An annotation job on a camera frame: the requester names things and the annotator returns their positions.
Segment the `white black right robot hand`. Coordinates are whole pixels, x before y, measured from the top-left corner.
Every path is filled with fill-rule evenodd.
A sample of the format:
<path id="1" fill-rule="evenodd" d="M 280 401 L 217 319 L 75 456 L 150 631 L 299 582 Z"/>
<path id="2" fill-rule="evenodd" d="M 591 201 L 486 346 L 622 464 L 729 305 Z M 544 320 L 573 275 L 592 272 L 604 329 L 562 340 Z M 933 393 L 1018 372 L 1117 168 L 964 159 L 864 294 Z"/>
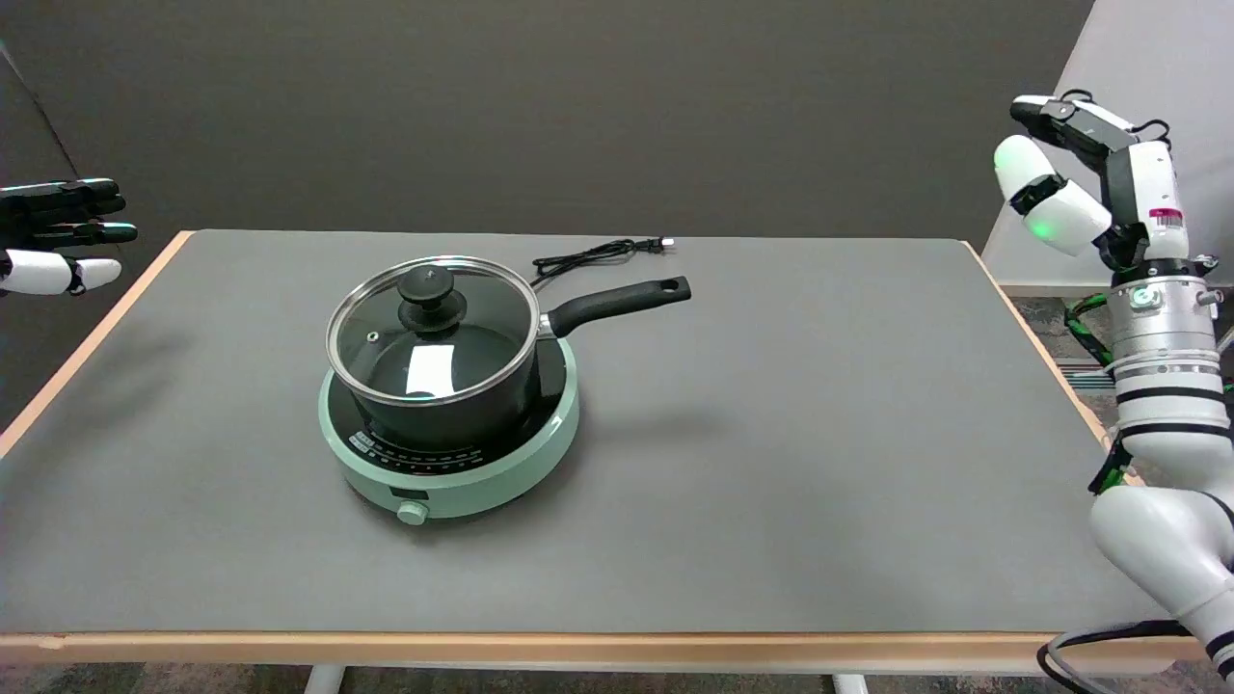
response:
<path id="1" fill-rule="evenodd" d="M 1169 123 L 1132 123 L 1091 93 L 1013 98 L 1023 135 L 1006 137 L 993 170 L 1006 206 L 1037 240 L 1129 277 L 1156 261 L 1190 259 Z"/>

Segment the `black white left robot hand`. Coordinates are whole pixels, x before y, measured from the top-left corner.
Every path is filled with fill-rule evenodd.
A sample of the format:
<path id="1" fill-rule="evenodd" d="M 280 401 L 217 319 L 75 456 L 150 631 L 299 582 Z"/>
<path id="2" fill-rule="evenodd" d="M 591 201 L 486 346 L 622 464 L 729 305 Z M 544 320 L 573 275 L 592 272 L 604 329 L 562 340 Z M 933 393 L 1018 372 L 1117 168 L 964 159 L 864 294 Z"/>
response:
<path id="1" fill-rule="evenodd" d="M 115 282 L 122 263 L 104 256 L 63 254 L 64 249 L 128 243 L 132 224 L 109 224 L 126 207 L 111 177 L 35 183 L 1 189 L 2 295 L 81 295 Z"/>

